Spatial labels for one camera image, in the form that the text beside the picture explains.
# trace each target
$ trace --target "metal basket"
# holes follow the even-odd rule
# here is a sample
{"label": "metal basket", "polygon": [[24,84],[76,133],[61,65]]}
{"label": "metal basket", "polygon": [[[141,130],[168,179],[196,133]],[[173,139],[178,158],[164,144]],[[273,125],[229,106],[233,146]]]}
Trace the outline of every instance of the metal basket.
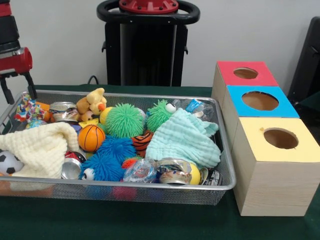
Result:
{"label": "metal basket", "polygon": [[[1,133],[12,133],[22,130],[24,125],[14,120],[17,105],[21,102],[22,94],[15,99],[15,104],[10,105],[0,118]],[[83,98],[87,92],[71,91],[48,91],[38,90],[37,101],[52,104],[54,102],[73,102]],[[174,99],[193,99],[190,96],[160,96],[160,95],[133,95],[106,93],[108,106],[118,103],[129,103],[146,111],[158,100],[166,99],[169,102]],[[216,100],[206,97],[195,97],[214,108],[212,122],[219,125],[219,131],[212,140],[220,148],[221,162],[216,169],[222,175],[222,184],[219,186],[209,185],[169,185],[160,183],[135,183],[135,182],[112,182],[90,180],[65,180],[34,177],[0,176],[0,196],[24,196],[54,199],[81,199],[81,200],[107,200],[107,201],[133,201],[149,203],[171,204],[199,204],[216,205],[227,190],[236,184],[236,176],[230,149],[228,146],[225,126],[219,104]],[[24,191],[12,191],[10,184],[23,186]]]}

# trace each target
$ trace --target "light blue cloth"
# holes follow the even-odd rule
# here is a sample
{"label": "light blue cloth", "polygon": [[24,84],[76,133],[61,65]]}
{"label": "light blue cloth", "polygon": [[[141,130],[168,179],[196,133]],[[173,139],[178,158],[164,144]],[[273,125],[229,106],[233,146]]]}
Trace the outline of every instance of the light blue cloth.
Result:
{"label": "light blue cloth", "polygon": [[221,151],[209,138],[218,131],[216,123],[202,121],[179,108],[154,133],[146,149],[146,158],[178,158],[213,168],[220,162]]}

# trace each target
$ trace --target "yellow square top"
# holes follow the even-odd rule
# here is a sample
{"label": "yellow square top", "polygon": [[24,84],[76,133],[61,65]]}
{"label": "yellow square top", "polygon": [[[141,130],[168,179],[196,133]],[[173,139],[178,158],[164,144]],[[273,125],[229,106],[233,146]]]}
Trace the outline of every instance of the yellow square top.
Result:
{"label": "yellow square top", "polygon": [[299,118],[240,117],[260,162],[320,162],[320,146]]}

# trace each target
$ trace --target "wooden box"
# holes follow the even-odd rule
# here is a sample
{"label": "wooden box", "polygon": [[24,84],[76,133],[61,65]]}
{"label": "wooden box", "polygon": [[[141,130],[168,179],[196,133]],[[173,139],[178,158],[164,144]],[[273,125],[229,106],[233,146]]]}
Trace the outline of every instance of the wooden box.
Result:
{"label": "wooden box", "polygon": [[242,216],[304,216],[320,183],[320,147],[299,118],[240,117],[231,151]]}
{"label": "wooden box", "polygon": [[211,97],[220,107],[230,86],[278,86],[263,61],[218,61],[215,66]]}
{"label": "wooden box", "polygon": [[222,106],[230,148],[234,145],[239,117],[299,118],[278,86],[227,86]]}

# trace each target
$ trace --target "blue box lid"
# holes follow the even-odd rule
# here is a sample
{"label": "blue box lid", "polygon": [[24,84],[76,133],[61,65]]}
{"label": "blue box lid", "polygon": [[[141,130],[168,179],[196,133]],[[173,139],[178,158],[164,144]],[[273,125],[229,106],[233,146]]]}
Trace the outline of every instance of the blue box lid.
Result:
{"label": "blue box lid", "polygon": [[227,86],[239,117],[299,118],[278,86]]}

